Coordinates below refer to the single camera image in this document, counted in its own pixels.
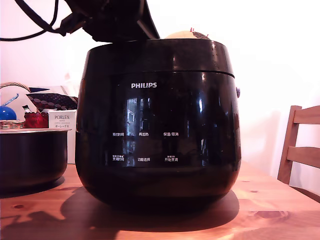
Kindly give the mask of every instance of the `wooden chair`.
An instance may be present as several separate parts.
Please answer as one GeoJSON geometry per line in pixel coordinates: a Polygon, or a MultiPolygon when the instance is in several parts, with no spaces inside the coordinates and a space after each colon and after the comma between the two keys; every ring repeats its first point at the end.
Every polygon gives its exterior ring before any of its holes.
{"type": "MultiPolygon", "coordinates": [[[[320,169],[320,148],[296,147],[299,124],[319,124],[320,106],[302,109],[301,106],[291,106],[286,128],[278,180],[289,184],[292,163],[297,162],[320,169]]],[[[320,196],[299,187],[292,188],[320,203],[320,196]]]]}

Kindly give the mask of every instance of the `blue ball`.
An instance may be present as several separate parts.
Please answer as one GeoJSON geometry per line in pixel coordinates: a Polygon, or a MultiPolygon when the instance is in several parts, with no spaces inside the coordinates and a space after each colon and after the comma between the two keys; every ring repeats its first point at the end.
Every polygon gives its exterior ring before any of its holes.
{"type": "Polygon", "coordinates": [[[0,120],[17,120],[17,115],[8,106],[0,106],[0,120]]]}

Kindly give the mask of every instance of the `power cord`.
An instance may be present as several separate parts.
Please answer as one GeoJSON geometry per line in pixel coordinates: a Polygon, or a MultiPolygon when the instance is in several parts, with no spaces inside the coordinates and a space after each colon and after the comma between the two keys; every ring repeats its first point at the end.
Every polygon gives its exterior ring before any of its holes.
{"type": "Polygon", "coordinates": [[[15,0],[15,2],[18,4],[18,6],[23,10],[23,12],[32,20],[34,21],[40,28],[43,30],[28,35],[28,36],[22,36],[22,37],[14,37],[14,38],[4,38],[0,37],[0,41],[3,42],[17,42],[22,40],[31,39],[37,36],[40,36],[46,32],[50,33],[56,33],[56,34],[62,34],[57,29],[53,29],[52,26],[55,24],[58,16],[58,6],[59,6],[59,0],[55,0],[54,2],[54,13],[53,13],[53,19],[48,24],[46,21],[44,21],[35,11],[33,11],[23,0],[15,0]]]}

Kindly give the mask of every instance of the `black cooking pot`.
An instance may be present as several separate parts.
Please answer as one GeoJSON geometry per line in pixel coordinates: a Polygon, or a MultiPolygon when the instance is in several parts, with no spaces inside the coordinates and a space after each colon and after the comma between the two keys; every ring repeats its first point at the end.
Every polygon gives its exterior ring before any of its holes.
{"type": "Polygon", "coordinates": [[[24,192],[59,179],[67,167],[67,130],[0,131],[0,194],[24,192]]]}
{"type": "Polygon", "coordinates": [[[75,164],[117,207],[196,207],[223,197],[241,162],[227,49],[205,39],[108,44],[87,55],[75,164]]]}

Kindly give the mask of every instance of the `table surface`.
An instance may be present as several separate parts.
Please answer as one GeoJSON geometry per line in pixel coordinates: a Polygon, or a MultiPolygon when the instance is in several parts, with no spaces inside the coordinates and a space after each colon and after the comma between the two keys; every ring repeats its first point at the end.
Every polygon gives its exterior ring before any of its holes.
{"type": "Polygon", "coordinates": [[[246,162],[208,210],[171,216],[111,209],[72,164],[63,177],[50,190],[1,199],[2,240],[320,240],[320,204],[246,162]]]}

